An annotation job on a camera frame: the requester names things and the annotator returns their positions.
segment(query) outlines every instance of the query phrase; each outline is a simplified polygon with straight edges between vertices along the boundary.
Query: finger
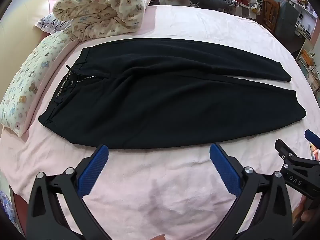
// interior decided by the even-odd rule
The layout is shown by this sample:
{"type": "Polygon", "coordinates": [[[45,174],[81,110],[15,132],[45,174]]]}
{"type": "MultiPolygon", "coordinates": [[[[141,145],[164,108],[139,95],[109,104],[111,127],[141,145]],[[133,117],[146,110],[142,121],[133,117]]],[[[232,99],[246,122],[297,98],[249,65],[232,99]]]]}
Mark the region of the finger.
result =
{"type": "Polygon", "coordinates": [[[313,215],[315,214],[315,210],[307,210],[301,215],[301,220],[304,222],[308,222],[311,220],[313,215]]]}
{"type": "Polygon", "coordinates": [[[302,195],[300,203],[305,203],[306,200],[307,200],[307,197],[305,195],[302,195]]]}
{"type": "Polygon", "coordinates": [[[304,209],[304,204],[303,203],[299,204],[299,206],[297,206],[297,208],[293,211],[292,217],[296,219],[299,216],[301,216],[303,209],[304,209]]]}
{"type": "Polygon", "coordinates": [[[156,237],[152,238],[151,240],[165,240],[164,236],[165,236],[165,234],[160,235],[160,236],[156,236],[156,237]]]}

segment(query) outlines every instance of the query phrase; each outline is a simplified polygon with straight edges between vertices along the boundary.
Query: pink blanket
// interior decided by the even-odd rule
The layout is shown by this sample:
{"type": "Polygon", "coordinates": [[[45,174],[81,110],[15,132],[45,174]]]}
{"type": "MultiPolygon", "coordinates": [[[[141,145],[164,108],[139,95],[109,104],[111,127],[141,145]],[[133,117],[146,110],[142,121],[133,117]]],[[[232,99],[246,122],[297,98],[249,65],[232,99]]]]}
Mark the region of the pink blanket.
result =
{"type": "MultiPolygon", "coordinates": [[[[0,139],[0,168],[15,193],[29,200],[40,171],[60,174],[91,155],[92,147],[73,145],[41,126],[42,114],[60,80],[81,49],[129,38],[176,38],[206,41],[236,47],[280,61],[291,82],[257,80],[293,89],[307,111],[300,122],[256,136],[222,143],[225,151],[243,166],[272,174],[283,164],[274,143],[281,138],[299,157],[310,158],[304,131],[320,134],[320,109],[312,90],[291,54],[262,26],[248,19],[191,7],[150,6],[141,29],[134,34],[93,39],[79,44],[51,78],[37,106],[29,130],[18,138],[4,129],[0,139]]],[[[89,196],[88,208],[113,239],[206,239],[234,201],[209,158],[209,145],[157,150],[110,150],[110,157],[89,196]]],[[[292,207],[301,194],[289,188],[292,207]]],[[[241,229],[248,227],[260,195],[241,229]]],[[[63,212],[73,230],[77,226],[62,198],[63,212]]]]}

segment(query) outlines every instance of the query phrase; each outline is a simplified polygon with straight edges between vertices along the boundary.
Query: wall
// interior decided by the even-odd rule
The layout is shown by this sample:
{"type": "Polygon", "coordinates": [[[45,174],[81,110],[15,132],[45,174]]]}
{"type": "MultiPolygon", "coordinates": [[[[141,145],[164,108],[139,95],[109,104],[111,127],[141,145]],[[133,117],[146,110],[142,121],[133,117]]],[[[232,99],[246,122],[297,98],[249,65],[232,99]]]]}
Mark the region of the wall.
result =
{"type": "Polygon", "coordinates": [[[316,41],[315,47],[313,48],[315,56],[313,57],[314,62],[316,63],[317,70],[320,72],[320,35],[316,41]]]}
{"type": "Polygon", "coordinates": [[[319,20],[319,18],[317,18],[316,27],[313,31],[313,34],[312,34],[311,40],[310,40],[310,42],[313,46],[316,44],[319,34],[320,34],[320,20],[319,20]]]}

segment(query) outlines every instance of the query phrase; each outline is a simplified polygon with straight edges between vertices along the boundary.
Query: teddy bear print blanket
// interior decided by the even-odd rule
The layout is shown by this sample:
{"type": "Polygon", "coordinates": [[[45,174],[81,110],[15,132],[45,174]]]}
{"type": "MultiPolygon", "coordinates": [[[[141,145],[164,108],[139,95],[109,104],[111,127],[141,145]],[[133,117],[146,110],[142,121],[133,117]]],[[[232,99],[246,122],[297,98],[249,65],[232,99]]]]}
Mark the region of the teddy bear print blanket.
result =
{"type": "Polygon", "coordinates": [[[150,0],[59,0],[52,11],[61,20],[71,20],[79,41],[130,33],[140,28],[150,0]]]}

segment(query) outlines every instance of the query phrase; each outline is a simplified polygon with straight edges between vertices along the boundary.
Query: plastic bag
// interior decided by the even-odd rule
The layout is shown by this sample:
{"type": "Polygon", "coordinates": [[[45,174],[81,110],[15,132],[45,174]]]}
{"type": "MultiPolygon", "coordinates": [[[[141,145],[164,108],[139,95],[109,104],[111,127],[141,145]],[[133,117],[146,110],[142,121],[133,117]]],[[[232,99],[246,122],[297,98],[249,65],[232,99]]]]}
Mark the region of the plastic bag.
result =
{"type": "Polygon", "coordinates": [[[257,0],[251,0],[249,2],[249,8],[257,15],[260,15],[261,7],[257,0]]]}
{"type": "Polygon", "coordinates": [[[2,191],[0,191],[0,208],[2,208],[2,210],[7,214],[11,222],[14,223],[16,220],[16,217],[14,214],[12,204],[9,198],[7,197],[7,195],[2,191]]]}

